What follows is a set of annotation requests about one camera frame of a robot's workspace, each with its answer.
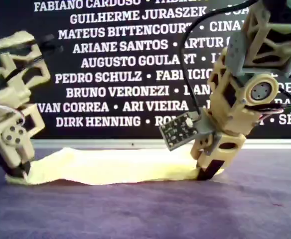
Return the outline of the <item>left gripper beige body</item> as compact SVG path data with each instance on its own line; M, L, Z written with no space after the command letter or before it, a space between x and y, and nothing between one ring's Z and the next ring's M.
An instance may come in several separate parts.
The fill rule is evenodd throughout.
M43 59L49 41L26 31L0 39L0 153L9 166L17 166L14 149L32 146L31 137L45 127L36 104L29 101L31 89L50 80Z

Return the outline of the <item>right gripper beige body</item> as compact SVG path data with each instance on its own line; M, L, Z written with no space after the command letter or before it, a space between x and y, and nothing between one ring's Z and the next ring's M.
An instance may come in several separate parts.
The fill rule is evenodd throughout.
M226 56L225 47L207 81L212 91L209 111L222 130L248 135L262 115L248 107L271 103L278 93L278 82L267 73L235 76L225 65Z

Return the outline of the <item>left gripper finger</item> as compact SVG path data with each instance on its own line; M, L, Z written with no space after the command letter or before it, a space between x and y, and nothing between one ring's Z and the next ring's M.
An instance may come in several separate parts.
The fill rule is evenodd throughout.
M28 175L31 168L31 161L34 159L35 151L33 146L21 146L14 149L17 156L17 166L13 168L13 177L23 178Z
M27 184L28 160L19 162L17 166L9 166L0 153L0 168L5 172L5 179L9 183Z

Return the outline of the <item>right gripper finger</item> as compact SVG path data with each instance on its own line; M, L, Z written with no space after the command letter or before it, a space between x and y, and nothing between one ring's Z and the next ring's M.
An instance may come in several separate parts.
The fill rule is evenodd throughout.
M246 141L244 135L215 135L212 145L204 150L204 180L227 168Z
M197 179L211 179L215 174L208 170L212 159L207 153L212 143L213 136L209 135L202 139L196 139L191 149L191 156L196 160L196 168L198 169Z

